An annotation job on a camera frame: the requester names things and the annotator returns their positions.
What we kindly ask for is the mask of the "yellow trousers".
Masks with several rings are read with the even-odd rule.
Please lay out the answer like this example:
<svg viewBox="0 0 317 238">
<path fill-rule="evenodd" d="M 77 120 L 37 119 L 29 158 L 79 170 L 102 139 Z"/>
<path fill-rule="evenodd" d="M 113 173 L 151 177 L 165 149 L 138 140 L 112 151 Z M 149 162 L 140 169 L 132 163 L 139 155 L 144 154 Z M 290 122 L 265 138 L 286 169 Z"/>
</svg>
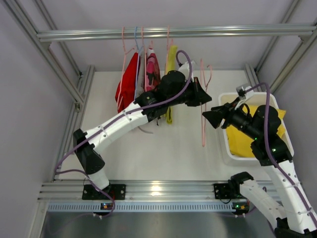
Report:
<svg viewBox="0 0 317 238">
<path fill-rule="evenodd" d="M 250 108 L 250 114 L 253 116 L 259 106 L 248 105 Z M 280 120 L 286 115 L 286 110 L 277 109 L 278 117 Z M 277 135 L 282 138 L 285 134 L 285 126 L 280 125 L 277 131 Z M 229 150 L 232 155 L 242 157 L 242 158 L 253 158 L 254 155 L 251 149 L 251 143 L 253 140 L 239 131 L 234 126 L 230 125 L 226 128 L 226 134 L 229 144 Z"/>
</svg>

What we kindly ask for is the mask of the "lime green trousers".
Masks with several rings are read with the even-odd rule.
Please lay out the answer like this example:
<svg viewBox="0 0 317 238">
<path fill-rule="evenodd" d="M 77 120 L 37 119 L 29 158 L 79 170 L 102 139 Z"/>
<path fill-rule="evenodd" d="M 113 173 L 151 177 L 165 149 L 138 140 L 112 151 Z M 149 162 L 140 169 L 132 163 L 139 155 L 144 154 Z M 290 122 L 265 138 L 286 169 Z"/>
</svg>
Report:
<svg viewBox="0 0 317 238">
<path fill-rule="evenodd" d="M 167 75 L 168 72 L 171 70 L 175 70 L 175 58 L 176 58 L 176 53 L 177 53 L 178 47 L 176 45 L 171 45 L 169 47 L 167 57 L 166 57 L 166 64 L 165 64 L 165 75 Z M 166 118 L 166 123 L 167 124 L 172 124 L 172 108 L 169 107 L 167 109 L 167 112 L 164 116 Z"/>
</svg>

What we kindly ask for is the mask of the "pink hanger of lime trousers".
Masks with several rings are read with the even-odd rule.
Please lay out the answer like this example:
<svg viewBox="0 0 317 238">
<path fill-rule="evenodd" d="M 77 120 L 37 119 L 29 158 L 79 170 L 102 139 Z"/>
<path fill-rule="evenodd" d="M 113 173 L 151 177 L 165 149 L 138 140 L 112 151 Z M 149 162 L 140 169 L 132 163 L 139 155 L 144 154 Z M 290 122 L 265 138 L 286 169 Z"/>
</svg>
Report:
<svg viewBox="0 0 317 238">
<path fill-rule="evenodd" d="M 169 43 L 169 33 L 170 33 L 170 26 L 167 26 L 167 34 L 166 34 L 166 59 L 165 59 L 165 68 L 164 68 L 164 74 L 167 74 L 167 63 L 168 63 L 168 54 L 170 49 L 170 43 Z"/>
</svg>

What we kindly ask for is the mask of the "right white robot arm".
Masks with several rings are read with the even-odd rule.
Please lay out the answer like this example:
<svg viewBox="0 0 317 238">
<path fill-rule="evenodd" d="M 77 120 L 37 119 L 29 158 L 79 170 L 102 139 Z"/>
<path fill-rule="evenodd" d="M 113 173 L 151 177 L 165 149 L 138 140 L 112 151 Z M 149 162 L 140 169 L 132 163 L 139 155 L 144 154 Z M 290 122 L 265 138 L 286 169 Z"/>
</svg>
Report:
<svg viewBox="0 0 317 238">
<path fill-rule="evenodd" d="M 270 177 L 282 202 L 270 197 L 248 172 L 230 178 L 228 182 L 233 191 L 253 203 L 277 238 L 315 238 L 317 214 L 297 178 L 286 143 L 277 135 L 281 125 L 278 111 L 270 105 L 261 105 L 251 116 L 237 104 L 213 107 L 202 115 L 214 128 L 225 129 L 231 125 L 252 139 L 252 153 Z"/>
</svg>

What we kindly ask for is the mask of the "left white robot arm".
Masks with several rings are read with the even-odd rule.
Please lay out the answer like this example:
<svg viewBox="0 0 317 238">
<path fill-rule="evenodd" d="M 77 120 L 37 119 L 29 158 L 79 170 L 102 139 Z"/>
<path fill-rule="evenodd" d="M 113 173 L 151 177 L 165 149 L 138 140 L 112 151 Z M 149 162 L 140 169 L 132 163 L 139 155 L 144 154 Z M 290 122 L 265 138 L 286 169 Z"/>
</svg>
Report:
<svg viewBox="0 0 317 238">
<path fill-rule="evenodd" d="M 73 133 L 74 153 L 90 181 L 103 191 L 109 190 L 105 162 L 100 153 L 129 131 L 147 124 L 167 112 L 172 106 L 185 104 L 197 107 L 212 100 L 199 80 L 187 79 L 172 70 L 153 90 L 143 92 L 116 116 L 87 131 Z"/>
</svg>

